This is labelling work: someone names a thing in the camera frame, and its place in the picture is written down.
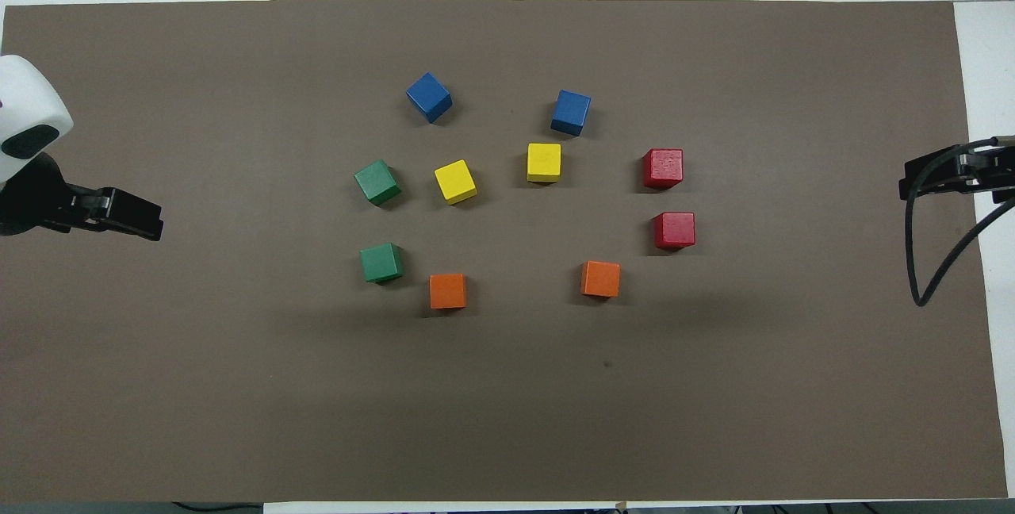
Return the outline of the brown paper table mat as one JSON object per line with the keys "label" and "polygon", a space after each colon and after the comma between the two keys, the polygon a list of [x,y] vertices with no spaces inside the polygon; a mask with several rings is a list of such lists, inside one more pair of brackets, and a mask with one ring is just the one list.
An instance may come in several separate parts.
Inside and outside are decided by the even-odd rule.
{"label": "brown paper table mat", "polygon": [[[0,502],[1005,493],[979,251],[924,309],[904,268],[903,164],[967,139],[949,3],[11,7],[2,46],[71,110],[65,177],[164,233],[0,238]],[[681,184],[642,185],[650,148]],[[404,275],[368,283],[388,242]]]}

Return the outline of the red wooden cube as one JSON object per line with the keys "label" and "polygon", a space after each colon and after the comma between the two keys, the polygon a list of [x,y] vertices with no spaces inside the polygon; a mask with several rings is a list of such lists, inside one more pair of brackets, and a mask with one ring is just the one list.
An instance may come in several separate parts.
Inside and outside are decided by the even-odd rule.
{"label": "red wooden cube", "polygon": [[661,250],[681,250],[696,244],[694,213],[659,213],[652,220],[653,243]]}
{"label": "red wooden cube", "polygon": [[681,184],[683,178],[681,148],[650,148],[642,156],[642,185],[646,188],[667,190]]}

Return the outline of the yellow wooden cube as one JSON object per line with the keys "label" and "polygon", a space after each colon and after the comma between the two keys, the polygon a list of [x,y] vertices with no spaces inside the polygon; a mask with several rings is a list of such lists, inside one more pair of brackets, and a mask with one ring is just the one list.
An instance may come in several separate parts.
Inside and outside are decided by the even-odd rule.
{"label": "yellow wooden cube", "polygon": [[478,194],[476,182],[468,167],[467,160],[453,160],[436,168],[435,180],[438,183],[442,199],[447,205],[457,205]]}
{"label": "yellow wooden cube", "polygon": [[554,184],[561,180],[562,147],[559,143],[529,143],[526,181]]}

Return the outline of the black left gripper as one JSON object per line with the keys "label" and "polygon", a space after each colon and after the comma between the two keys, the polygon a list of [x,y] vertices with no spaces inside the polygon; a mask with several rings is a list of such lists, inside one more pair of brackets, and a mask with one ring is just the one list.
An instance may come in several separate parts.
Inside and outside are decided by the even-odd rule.
{"label": "black left gripper", "polygon": [[162,239],[162,206],[111,186],[67,185],[47,153],[25,164],[0,189],[0,236],[15,236],[37,226],[69,233],[69,226],[60,224],[61,209],[67,205],[72,228],[127,233],[153,242]]}

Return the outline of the green wooden cube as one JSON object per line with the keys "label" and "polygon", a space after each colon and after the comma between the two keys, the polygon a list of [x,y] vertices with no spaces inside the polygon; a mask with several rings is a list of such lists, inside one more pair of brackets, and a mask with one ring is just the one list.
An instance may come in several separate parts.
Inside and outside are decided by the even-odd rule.
{"label": "green wooden cube", "polygon": [[373,160],[353,175],[360,191],[374,206],[381,206],[402,193],[391,167],[383,159]]}
{"label": "green wooden cube", "polygon": [[402,249],[394,243],[366,247],[358,256],[363,278],[368,283],[390,282],[404,275]]}

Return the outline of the blue wooden cube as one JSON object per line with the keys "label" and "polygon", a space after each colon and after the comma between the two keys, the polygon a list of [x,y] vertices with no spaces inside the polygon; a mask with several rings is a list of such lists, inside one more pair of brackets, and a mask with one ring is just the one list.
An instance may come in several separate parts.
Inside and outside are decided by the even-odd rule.
{"label": "blue wooden cube", "polygon": [[453,108],[453,97],[431,72],[421,75],[409,88],[406,97],[411,105],[429,124],[434,124],[447,110]]}
{"label": "blue wooden cube", "polygon": [[586,126],[592,98],[561,89],[554,103],[549,128],[569,136],[580,136]]}

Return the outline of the orange wooden cube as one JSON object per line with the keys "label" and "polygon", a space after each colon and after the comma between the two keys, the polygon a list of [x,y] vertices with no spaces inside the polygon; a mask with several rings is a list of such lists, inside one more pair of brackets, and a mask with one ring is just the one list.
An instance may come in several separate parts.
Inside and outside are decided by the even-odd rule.
{"label": "orange wooden cube", "polygon": [[429,308],[463,309],[468,305],[464,273],[429,275]]}
{"label": "orange wooden cube", "polygon": [[619,263],[588,260],[581,265],[580,293],[588,297],[618,297],[621,275]]}

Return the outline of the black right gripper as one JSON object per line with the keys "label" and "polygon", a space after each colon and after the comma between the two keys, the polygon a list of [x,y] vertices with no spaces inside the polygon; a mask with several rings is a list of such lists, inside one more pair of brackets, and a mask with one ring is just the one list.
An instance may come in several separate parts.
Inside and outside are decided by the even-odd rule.
{"label": "black right gripper", "polygon": [[994,204],[1015,198],[1015,152],[971,148],[961,153],[960,149],[943,148],[906,160],[898,181],[899,199],[909,199],[913,189],[917,197],[992,191]]}

